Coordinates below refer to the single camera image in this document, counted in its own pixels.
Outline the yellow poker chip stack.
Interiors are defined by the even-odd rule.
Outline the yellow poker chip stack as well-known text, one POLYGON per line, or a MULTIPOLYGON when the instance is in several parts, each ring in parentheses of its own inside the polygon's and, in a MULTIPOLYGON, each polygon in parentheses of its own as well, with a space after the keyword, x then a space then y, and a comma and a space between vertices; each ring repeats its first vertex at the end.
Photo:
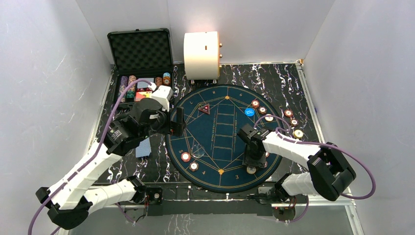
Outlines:
POLYGON ((304 137, 304 133, 301 130, 297 129, 297 130, 293 131, 293 136, 294 136, 295 139, 300 140, 304 137))

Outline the clear dealer button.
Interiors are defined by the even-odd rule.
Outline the clear dealer button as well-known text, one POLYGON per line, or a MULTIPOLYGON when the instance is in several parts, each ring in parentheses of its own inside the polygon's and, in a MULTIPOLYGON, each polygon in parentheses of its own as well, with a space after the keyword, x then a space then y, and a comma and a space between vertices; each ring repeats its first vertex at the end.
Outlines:
POLYGON ((204 150, 204 148, 203 148, 202 145, 195 144, 195 145, 192 146, 192 149, 191 149, 191 155, 192 155, 192 157, 198 159, 198 158, 203 157, 205 155, 205 153, 206 152, 205 152, 205 150, 204 150))

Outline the blue small blind button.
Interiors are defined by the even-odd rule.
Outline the blue small blind button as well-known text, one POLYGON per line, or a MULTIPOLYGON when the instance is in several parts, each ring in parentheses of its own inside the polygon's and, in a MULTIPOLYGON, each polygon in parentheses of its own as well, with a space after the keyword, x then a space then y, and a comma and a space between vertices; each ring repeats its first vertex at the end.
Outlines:
POLYGON ((248 117, 253 117, 255 115, 255 110, 253 108, 246 108, 244 114, 248 117))

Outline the yellow chips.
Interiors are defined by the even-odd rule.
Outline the yellow chips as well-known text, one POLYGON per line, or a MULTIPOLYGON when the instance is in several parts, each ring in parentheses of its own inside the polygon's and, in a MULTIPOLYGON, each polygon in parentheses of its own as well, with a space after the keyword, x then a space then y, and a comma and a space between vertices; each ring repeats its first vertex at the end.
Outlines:
POLYGON ((271 121, 273 121, 273 120, 274 120, 274 117, 273 117, 272 115, 267 114, 267 115, 265 115, 265 116, 264 116, 264 119, 265 119, 267 122, 271 122, 271 121))
POLYGON ((247 167, 246 167, 246 172, 247 172, 248 174, 250 174, 250 175, 255 174, 255 173, 256 173, 256 171, 257 171, 257 168, 256 168, 256 167, 254 167, 254 166, 247 166, 247 167))

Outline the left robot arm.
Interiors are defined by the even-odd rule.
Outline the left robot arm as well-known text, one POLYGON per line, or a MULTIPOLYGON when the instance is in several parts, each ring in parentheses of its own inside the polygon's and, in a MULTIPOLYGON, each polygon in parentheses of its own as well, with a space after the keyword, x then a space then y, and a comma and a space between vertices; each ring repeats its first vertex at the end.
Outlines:
POLYGON ((184 108, 170 111, 169 107, 156 99, 144 98, 128 112, 110 117, 102 137, 93 143, 88 153, 59 182, 36 191, 42 207, 48 209, 51 222, 71 230, 108 205, 124 201, 144 202, 148 190, 136 176, 109 186, 90 187, 105 170, 151 135, 183 135, 186 127, 184 108))

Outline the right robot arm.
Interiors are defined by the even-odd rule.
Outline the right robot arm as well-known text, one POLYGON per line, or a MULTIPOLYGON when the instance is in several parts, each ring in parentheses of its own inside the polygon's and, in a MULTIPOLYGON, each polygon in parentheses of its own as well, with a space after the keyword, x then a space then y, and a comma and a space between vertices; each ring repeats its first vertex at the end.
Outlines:
POLYGON ((287 203, 297 195, 320 195, 336 201, 356 179, 356 173, 336 145, 306 143, 270 128, 255 129, 246 124, 238 137, 245 143, 244 165, 252 174, 264 168, 266 155, 276 154, 300 164, 306 173, 286 173, 268 190, 259 189, 252 199, 287 203))

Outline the blue playing card deck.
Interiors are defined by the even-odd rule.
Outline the blue playing card deck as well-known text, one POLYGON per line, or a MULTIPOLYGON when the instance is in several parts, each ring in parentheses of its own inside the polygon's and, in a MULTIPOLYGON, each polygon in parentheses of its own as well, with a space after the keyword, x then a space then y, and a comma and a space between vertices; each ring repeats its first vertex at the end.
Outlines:
POLYGON ((144 139, 141 141, 138 145, 138 147, 135 148, 135 157, 136 158, 146 158, 151 155, 151 143, 150 139, 144 139))

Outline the brown poker chip stack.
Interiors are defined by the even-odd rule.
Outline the brown poker chip stack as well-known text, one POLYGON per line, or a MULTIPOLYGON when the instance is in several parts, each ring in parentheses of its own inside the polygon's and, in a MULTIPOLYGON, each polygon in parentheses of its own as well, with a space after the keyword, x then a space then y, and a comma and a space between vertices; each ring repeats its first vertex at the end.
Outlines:
POLYGON ((297 126, 299 124, 299 121, 293 118, 290 120, 290 124, 291 126, 297 126))

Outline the red poker chip stack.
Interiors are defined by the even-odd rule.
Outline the red poker chip stack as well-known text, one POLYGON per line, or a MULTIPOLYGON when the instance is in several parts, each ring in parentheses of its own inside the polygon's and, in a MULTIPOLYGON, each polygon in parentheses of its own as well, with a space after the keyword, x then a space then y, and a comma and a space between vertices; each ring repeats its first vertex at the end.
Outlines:
POLYGON ((293 116, 293 111, 287 109, 287 110, 284 111, 284 115, 288 118, 291 118, 293 116))

